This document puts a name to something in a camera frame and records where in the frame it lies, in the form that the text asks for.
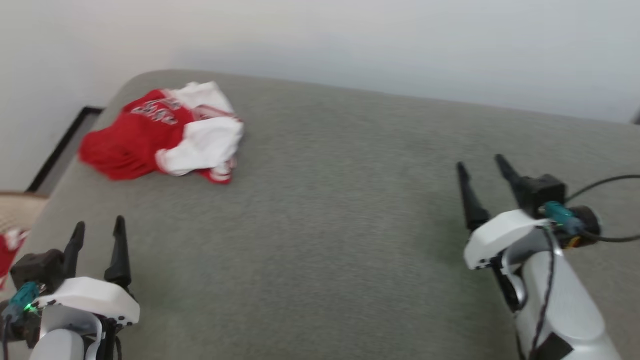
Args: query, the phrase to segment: teal connector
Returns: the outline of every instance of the teal connector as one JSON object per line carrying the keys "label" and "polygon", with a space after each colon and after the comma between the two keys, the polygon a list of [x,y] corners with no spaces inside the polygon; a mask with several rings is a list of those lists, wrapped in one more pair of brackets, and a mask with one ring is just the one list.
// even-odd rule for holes
{"label": "teal connector", "polygon": [[33,282],[25,282],[20,290],[9,300],[9,305],[2,312],[2,319],[11,316],[13,321],[20,318],[22,312],[40,295],[38,285]]}
{"label": "teal connector", "polygon": [[545,216],[557,222],[569,235],[578,235],[584,229],[582,220],[558,201],[545,203]]}

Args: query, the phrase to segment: green led light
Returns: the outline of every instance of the green led light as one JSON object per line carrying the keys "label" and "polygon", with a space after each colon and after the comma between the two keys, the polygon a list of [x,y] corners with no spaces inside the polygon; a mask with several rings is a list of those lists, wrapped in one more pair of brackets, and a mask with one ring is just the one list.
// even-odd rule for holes
{"label": "green led light", "polygon": [[31,304],[27,304],[27,306],[24,307],[25,311],[31,311],[32,313],[37,313],[38,309],[36,307],[33,307]]}

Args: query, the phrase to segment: folded clothing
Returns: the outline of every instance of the folded clothing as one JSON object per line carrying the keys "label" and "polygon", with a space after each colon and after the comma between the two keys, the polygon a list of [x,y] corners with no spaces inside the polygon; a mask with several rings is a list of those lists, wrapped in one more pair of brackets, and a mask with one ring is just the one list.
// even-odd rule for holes
{"label": "folded clothing", "polygon": [[113,180],[199,170],[211,182],[228,183],[243,129],[215,83],[189,83],[126,105],[111,126],[85,136],[79,158]]}

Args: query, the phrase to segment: black wire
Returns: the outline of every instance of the black wire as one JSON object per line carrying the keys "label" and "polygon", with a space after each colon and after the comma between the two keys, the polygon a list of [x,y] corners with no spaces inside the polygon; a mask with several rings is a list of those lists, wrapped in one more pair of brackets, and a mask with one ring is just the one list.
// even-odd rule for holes
{"label": "black wire", "polygon": [[640,175],[635,175],[635,174],[620,175],[620,176],[608,177],[607,179],[602,179],[600,181],[596,181],[595,183],[593,183],[591,185],[587,185],[587,186],[583,187],[582,189],[576,191],[575,193],[571,194],[571,196],[566,198],[565,202],[570,202],[571,200],[575,199],[579,195],[582,195],[583,193],[588,192],[589,190],[595,188],[596,186],[600,186],[602,184],[610,183],[612,181],[624,180],[624,179],[640,179]]}
{"label": "black wire", "polygon": [[627,236],[626,238],[607,238],[605,236],[592,234],[592,233],[590,233],[588,231],[582,231],[582,232],[580,232],[580,236],[582,236],[584,238],[587,238],[587,239],[590,239],[590,240],[604,241],[606,243],[628,243],[630,241],[640,240],[640,234],[633,235],[633,236]]}
{"label": "black wire", "polygon": [[118,352],[118,360],[122,360],[122,344],[120,344],[120,338],[116,336],[116,351]]}
{"label": "black wire", "polygon": [[4,360],[9,360],[9,345],[7,344],[6,334],[9,331],[9,326],[11,324],[11,315],[7,315],[4,319],[4,329],[2,331],[2,352],[4,356]]}
{"label": "black wire", "polygon": [[556,270],[556,254],[554,253],[554,244],[553,240],[551,240],[551,236],[549,236],[548,229],[546,227],[542,228],[542,231],[545,233],[545,238],[547,239],[547,245],[549,246],[549,252],[551,255],[551,260],[549,261],[549,275],[547,276],[547,290],[545,291],[545,298],[542,302],[542,306],[540,307],[540,314],[538,315],[538,323],[536,324],[536,332],[533,336],[533,341],[531,343],[531,350],[529,351],[529,360],[533,360],[536,352],[536,345],[538,344],[538,340],[540,339],[540,333],[542,332],[542,326],[545,323],[545,317],[547,317],[547,308],[549,306],[549,298],[551,297],[551,289],[554,285],[554,272]]}
{"label": "black wire", "polygon": [[[624,179],[640,179],[640,175],[636,175],[636,174],[629,174],[629,175],[620,175],[620,176],[614,176],[614,177],[608,177],[607,179],[602,179],[600,181],[596,181],[595,183],[591,184],[591,185],[587,185],[585,187],[583,187],[582,189],[576,191],[575,193],[571,194],[571,196],[567,197],[565,202],[570,202],[571,200],[575,199],[576,197],[578,197],[579,195],[597,187],[600,186],[602,184],[606,184],[606,183],[610,183],[612,181],[617,181],[617,180],[624,180]],[[596,234],[592,234],[588,231],[583,231],[580,233],[581,236],[590,239],[590,240],[595,240],[595,241],[604,241],[606,243],[628,243],[630,241],[636,241],[636,240],[640,240],[640,234],[638,235],[632,235],[632,236],[627,236],[624,238],[607,238],[605,236],[600,236],[600,235],[596,235]]]}

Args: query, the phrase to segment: red cloth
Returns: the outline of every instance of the red cloth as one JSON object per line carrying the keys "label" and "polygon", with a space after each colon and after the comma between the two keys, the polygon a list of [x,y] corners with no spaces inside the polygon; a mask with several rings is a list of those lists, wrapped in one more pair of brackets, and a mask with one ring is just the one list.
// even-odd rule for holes
{"label": "red cloth", "polygon": [[200,170],[196,170],[196,172],[214,184],[229,184],[236,165],[236,158],[233,157],[225,161],[224,166],[217,168],[202,168]]}
{"label": "red cloth", "polygon": [[161,171],[156,151],[177,146],[184,125],[194,120],[179,102],[162,90],[153,90],[122,108],[111,126],[88,133],[80,144],[79,158],[112,180]]}
{"label": "red cloth", "polygon": [[0,290],[4,289],[9,269],[28,233],[29,231],[13,229],[0,234]]}

